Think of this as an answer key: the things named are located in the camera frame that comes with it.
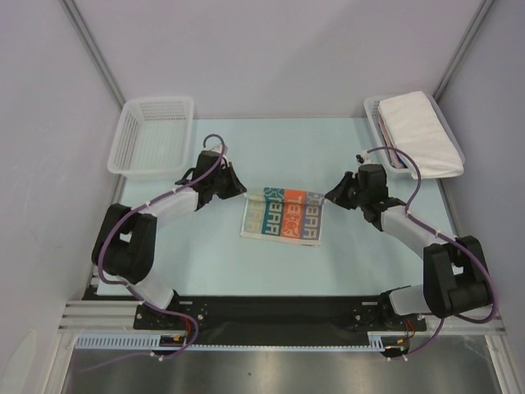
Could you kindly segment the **printed letters towel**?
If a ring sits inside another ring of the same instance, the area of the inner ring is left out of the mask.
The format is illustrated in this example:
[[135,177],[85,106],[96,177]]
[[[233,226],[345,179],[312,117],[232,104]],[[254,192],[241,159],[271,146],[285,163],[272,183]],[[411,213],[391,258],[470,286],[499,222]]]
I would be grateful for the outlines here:
[[322,238],[323,194],[276,187],[246,193],[242,237],[318,247]]

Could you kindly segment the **white towel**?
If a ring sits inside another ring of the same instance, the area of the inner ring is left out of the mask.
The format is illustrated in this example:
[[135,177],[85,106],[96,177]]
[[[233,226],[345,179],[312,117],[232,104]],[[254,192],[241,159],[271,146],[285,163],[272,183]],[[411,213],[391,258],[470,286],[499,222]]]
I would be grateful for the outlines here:
[[405,165],[412,178],[436,179],[463,174],[459,151],[422,91],[386,98],[378,105],[393,146],[410,159]]

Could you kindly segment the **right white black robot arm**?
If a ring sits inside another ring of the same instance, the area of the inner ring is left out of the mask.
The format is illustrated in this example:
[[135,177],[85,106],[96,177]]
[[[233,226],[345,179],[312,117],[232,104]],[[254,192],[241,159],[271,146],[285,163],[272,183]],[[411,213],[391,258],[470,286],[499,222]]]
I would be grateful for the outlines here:
[[346,172],[325,197],[341,208],[361,210],[366,222],[422,259],[421,285],[385,292],[386,304],[377,310],[382,327],[395,330],[409,314],[475,324],[495,317],[498,300],[479,240],[453,238],[412,215],[408,203],[390,196],[382,165],[368,163]]

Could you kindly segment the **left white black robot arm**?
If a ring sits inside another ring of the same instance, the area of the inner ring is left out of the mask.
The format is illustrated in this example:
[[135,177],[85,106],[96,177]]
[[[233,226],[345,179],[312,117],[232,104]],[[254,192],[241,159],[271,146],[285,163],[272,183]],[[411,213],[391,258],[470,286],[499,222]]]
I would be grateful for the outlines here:
[[203,150],[196,166],[169,191],[135,208],[110,205],[91,255],[99,279],[125,287],[152,309],[155,323],[173,328],[180,321],[180,296],[153,268],[158,230],[197,212],[214,197],[230,199],[246,191],[231,161],[217,151]]

